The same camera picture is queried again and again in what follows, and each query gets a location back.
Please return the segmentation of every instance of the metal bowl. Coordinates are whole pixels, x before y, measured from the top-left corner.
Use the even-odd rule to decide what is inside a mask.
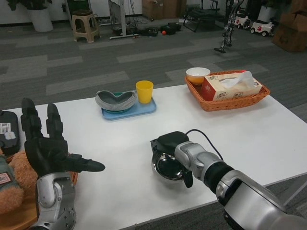
[[[156,178],[165,184],[178,184],[183,181],[182,165],[175,157],[166,153],[153,154],[152,170]]]

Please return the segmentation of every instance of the plastic stool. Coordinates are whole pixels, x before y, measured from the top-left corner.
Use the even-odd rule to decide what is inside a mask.
[[[81,28],[76,27],[76,20],[80,19],[82,21]],[[94,22],[94,27],[91,27],[90,20]],[[93,15],[92,11],[89,10],[78,10],[72,13],[72,26],[73,26],[73,37],[74,41],[77,41],[77,37],[85,37],[88,43],[94,42],[94,36],[99,33],[98,23]]]

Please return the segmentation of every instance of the gray carpet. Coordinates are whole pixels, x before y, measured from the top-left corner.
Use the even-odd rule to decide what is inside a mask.
[[[143,20],[141,27],[159,26],[170,20]],[[112,40],[109,27],[93,44],[73,41],[68,23],[55,24],[49,33],[31,26],[0,28],[0,109],[21,106],[23,97],[36,104],[94,97],[99,90],[113,92],[135,88],[139,80],[155,87],[184,84],[185,70],[206,67],[211,71],[248,69],[266,85],[272,96],[307,121],[307,52],[288,53],[270,37],[236,30],[233,47],[222,55],[213,51],[221,30],[193,33],[183,28],[173,36]],[[293,180],[271,185],[277,195]],[[287,206],[292,214],[306,217],[307,189]],[[212,204],[130,230],[228,230],[222,207]]]

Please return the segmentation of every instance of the toy car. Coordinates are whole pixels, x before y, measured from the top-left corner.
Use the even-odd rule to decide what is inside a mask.
[[[274,24],[273,22],[266,23],[261,20],[257,20],[253,23],[250,32],[253,34],[255,32],[260,33],[262,36],[269,36],[269,35],[274,35],[273,34],[273,29],[274,29]]]
[[[243,14],[237,14],[236,15],[236,21],[234,23],[239,29],[249,29],[251,21],[248,18],[248,16],[245,16]]]

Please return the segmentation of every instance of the wicker basket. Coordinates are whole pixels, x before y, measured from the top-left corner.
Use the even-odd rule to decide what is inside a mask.
[[[231,73],[240,73],[241,70],[230,70],[230,71],[221,71],[211,73],[210,75],[221,75],[221,74],[231,74]],[[186,77],[186,83],[188,85],[189,90],[196,98],[196,100],[200,103],[201,107],[205,111],[217,111],[217,110],[228,110],[228,109],[238,109],[247,106],[254,105],[265,98],[270,94],[270,90],[262,85],[260,92],[256,95],[240,97],[235,99],[227,99],[223,101],[206,101],[201,96],[201,85],[193,85],[188,78]]]

